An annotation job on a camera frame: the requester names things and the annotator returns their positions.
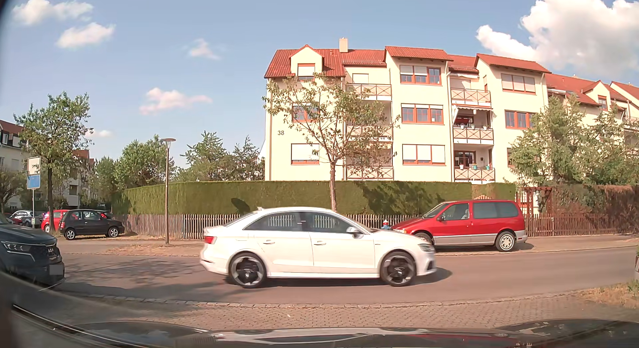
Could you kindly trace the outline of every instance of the blue sky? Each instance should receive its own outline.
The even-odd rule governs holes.
[[[352,49],[399,45],[440,48],[451,54],[531,54],[531,49],[512,42],[501,44],[504,37],[497,33],[510,34],[511,40],[529,45],[533,35],[520,19],[531,14],[537,0],[47,0],[52,5],[85,2],[92,9],[76,18],[50,14],[31,25],[11,12],[27,1],[12,0],[2,19],[0,119],[13,121],[12,114],[24,113],[32,102],[45,105],[49,93],[87,92],[91,126],[110,133],[93,137],[92,157],[99,158],[118,157],[127,143],[147,140],[153,134],[176,138],[172,153],[177,156],[205,130],[217,132],[229,149],[245,136],[260,147],[265,131],[263,75],[276,49],[305,44],[337,48],[338,39],[344,36]],[[611,7],[614,0],[602,1]],[[579,1],[581,14],[592,12],[588,7],[592,2]],[[596,22],[588,24],[590,28],[580,27],[584,19],[573,12],[576,8],[553,7],[552,17],[572,17],[541,30],[557,33],[553,37],[566,37],[562,30],[585,31],[581,33],[587,36],[585,42],[591,42],[615,31]],[[628,10],[639,12],[639,4]],[[68,42],[56,45],[67,29],[91,22],[110,27],[110,38],[82,47]],[[475,36],[482,25],[489,25],[491,31],[480,42]],[[594,59],[600,67],[625,65],[614,77],[609,70],[578,61],[560,67],[549,59],[545,65],[559,74],[583,72],[584,78],[639,84],[636,66],[626,63],[637,57],[639,29],[618,28],[632,36],[617,44],[630,52],[625,61],[613,55],[617,61],[611,63],[605,45],[588,51],[590,61]],[[207,42],[212,54],[189,55],[198,39]],[[556,49],[578,40],[568,41],[547,45]],[[159,89],[157,97],[179,91],[183,94],[180,102],[190,107],[144,115],[140,107],[149,105],[147,93],[154,88]],[[176,161],[184,162],[181,157]]]

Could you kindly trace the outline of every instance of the headlight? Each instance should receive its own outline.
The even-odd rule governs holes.
[[[429,252],[429,253],[435,252],[435,248],[433,246],[431,246],[430,244],[420,244],[419,247],[424,252]]]
[[[2,244],[8,251],[28,252],[31,249],[30,244],[13,243],[13,242],[2,242]]]

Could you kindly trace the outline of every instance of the license plate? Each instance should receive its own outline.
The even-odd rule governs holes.
[[[65,265],[64,264],[52,264],[49,266],[49,274],[52,276],[64,276]]]

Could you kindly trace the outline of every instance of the blue sign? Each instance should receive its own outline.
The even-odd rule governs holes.
[[[27,176],[27,189],[37,188],[40,188],[40,175],[34,174],[32,176]]]

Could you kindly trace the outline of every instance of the sky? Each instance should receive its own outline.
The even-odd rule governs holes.
[[[11,0],[0,31],[0,120],[62,91],[90,96],[91,156],[132,140],[231,150],[265,137],[277,49],[386,45],[492,53],[556,74],[639,84],[639,0]]]

